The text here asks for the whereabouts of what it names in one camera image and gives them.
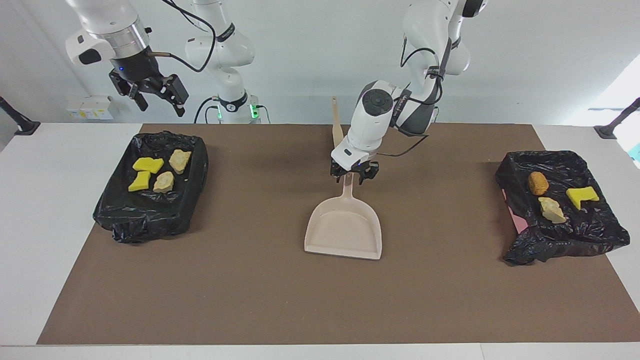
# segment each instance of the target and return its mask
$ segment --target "trash bag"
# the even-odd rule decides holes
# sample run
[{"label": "trash bag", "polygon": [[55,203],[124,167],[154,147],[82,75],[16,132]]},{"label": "trash bag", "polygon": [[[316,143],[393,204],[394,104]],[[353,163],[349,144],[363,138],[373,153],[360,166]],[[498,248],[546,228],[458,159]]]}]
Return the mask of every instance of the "trash bag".
[{"label": "trash bag", "polygon": [[[560,203],[567,221],[553,224],[542,216],[538,197],[528,178],[538,171],[549,182],[542,195]],[[495,174],[514,215],[527,222],[503,259],[512,265],[561,256],[595,256],[628,245],[629,233],[620,226],[587,163],[572,151],[509,152]],[[569,188],[592,186],[600,201],[583,201],[578,210],[567,197]]]},{"label": "trash bag", "polygon": [[[169,159],[173,150],[191,151],[191,158],[181,175],[173,171]],[[136,178],[133,163],[138,158],[162,158],[164,165],[152,174],[149,189],[129,192]],[[119,243],[141,243],[165,236],[185,233],[189,229],[193,210],[207,178],[209,157],[201,138],[163,131],[138,134],[109,179],[93,212],[93,219],[113,233]],[[153,192],[156,177],[171,171],[175,177],[173,190]]]}]

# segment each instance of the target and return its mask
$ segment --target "brown table mat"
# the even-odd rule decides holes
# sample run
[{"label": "brown table mat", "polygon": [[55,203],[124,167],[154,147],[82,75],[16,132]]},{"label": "brown table mat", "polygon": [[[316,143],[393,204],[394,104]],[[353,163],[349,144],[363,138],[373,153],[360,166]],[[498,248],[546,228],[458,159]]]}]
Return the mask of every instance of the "brown table mat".
[{"label": "brown table mat", "polygon": [[[191,229],[132,246],[95,226],[38,344],[640,341],[605,256],[500,260],[516,232],[493,175],[506,152],[543,149],[531,126],[434,124],[380,158],[354,191],[380,217],[379,261],[303,251],[311,212],[341,190],[330,126],[142,132],[165,129],[207,144]],[[389,131],[382,150],[413,141]]]}]

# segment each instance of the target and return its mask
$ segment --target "beige dustpan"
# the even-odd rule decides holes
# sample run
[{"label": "beige dustpan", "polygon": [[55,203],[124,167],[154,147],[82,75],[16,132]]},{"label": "beige dustpan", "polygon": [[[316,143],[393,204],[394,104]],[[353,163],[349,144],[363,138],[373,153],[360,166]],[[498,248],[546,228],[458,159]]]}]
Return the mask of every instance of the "beige dustpan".
[{"label": "beige dustpan", "polygon": [[[333,144],[343,138],[336,98],[333,102]],[[344,176],[342,195],[320,203],[311,214],[305,251],[318,254],[378,260],[382,255],[382,231],[373,209],[353,197],[353,173]]]}]

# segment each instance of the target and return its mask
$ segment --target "white table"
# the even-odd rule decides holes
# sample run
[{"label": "white table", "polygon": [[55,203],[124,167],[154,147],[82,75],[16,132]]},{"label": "white table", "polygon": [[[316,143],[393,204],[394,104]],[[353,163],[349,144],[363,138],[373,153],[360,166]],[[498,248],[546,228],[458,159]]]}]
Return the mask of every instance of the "white table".
[{"label": "white table", "polygon": [[[35,346],[93,226],[88,214],[140,127],[42,124],[0,152],[0,359],[640,359],[640,343]],[[590,127],[535,130],[546,149],[573,150],[589,163],[629,231],[631,245],[607,256],[638,307],[640,170]]]}]

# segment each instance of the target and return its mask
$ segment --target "food item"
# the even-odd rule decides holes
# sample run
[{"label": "food item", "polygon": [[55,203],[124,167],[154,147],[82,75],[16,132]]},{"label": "food item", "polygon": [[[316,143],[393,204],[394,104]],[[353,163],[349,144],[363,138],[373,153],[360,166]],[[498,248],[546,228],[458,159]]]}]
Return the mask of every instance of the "food item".
[{"label": "food item", "polygon": [[149,171],[153,174],[157,174],[160,168],[164,165],[163,159],[154,158],[140,158],[133,164],[133,170],[135,171]]},{"label": "food item", "polygon": [[154,184],[154,192],[166,193],[173,190],[173,173],[170,171],[158,175]]},{"label": "food item", "polygon": [[544,195],[549,190],[549,182],[545,175],[537,171],[529,174],[529,189],[533,195]]},{"label": "food item", "polygon": [[562,224],[566,222],[564,213],[560,208],[558,201],[551,199],[550,197],[539,197],[540,206],[542,207],[542,216],[547,220],[550,220],[554,224]]},{"label": "food item", "polygon": [[190,157],[191,151],[182,151],[180,149],[175,149],[173,151],[173,154],[171,155],[171,158],[169,159],[169,165],[171,165],[176,174],[180,175],[187,167],[187,163],[189,163]]},{"label": "food item", "polygon": [[582,209],[581,201],[600,201],[600,197],[591,186],[587,188],[567,189],[566,195],[569,196],[569,199],[578,210]]},{"label": "food item", "polygon": [[149,179],[151,178],[151,172],[141,171],[138,172],[136,179],[129,185],[130,192],[137,192],[138,190],[146,190],[149,188]]}]

